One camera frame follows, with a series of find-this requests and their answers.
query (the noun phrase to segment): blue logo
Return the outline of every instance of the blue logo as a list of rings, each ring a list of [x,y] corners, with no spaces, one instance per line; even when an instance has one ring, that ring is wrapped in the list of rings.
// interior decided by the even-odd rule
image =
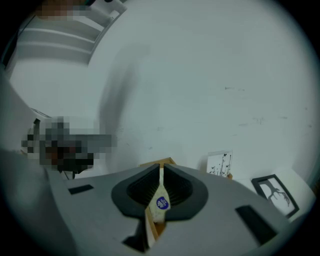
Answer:
[[[165,210],[169,207],[169,203],[167,202],[167,200],[161,196],[157,199],[156,201],[156,205],[161,209],[161,210]]]

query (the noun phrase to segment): framed picture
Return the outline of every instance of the framed picture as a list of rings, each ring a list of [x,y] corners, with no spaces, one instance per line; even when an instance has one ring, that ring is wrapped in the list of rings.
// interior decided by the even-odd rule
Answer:
[[[275,174],[254,178],[251,182],[258,195],[267,199],[287,218],[290,218],[299,210],[297,203]]]

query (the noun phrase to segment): black picture frame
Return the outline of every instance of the black picture frame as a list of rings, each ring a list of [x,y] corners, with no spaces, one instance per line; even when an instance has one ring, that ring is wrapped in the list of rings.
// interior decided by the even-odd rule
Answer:
[[[262,188],[260,187],[260,183],[267,181],[269,179],[274,178],[279,185],[281,186],[281,188],[283,189],[283,191],[286,193],[286,195],[288,196],[288,198],[291,200],[293,206],[294,206],[294,210],[292,210],[291,212],[289,212],[286,217],[290,218],[292,215],[294,215],[297,211],[299,211],[299,207],[296,203],[296,201],[294,200],[294,198],[292,197],[292,195],[290,194],[290,192],[287,190],[287,188],[285,187],[285,185],[281,182],[281,180],[275,175],[268,175],[268,176],[264,176],[264,177],[259,177],[259,178],[253,178],[251,180],[252,185],[255,189],[255,191],[257,192],[258,195],[260,195],[261,197],[265,198],[266,200],[268,200],[267,196],[265,195],[264,191],[262,190]]]

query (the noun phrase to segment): small card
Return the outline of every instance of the small card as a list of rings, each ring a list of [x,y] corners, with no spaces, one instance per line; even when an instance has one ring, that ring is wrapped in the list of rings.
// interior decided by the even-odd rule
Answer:
[[[227,177],[230,174],[231,162],[232,150],[209,153],[206,172],[208,174]]]

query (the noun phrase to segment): small label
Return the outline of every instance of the small label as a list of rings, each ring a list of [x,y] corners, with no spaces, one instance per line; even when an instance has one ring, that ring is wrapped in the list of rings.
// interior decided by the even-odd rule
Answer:
[[[167,200],[161,196],[157,199],[156,201],[156,205],[161,209],[161,210],[165,210],[169,207],[169,203],[167,202]]]

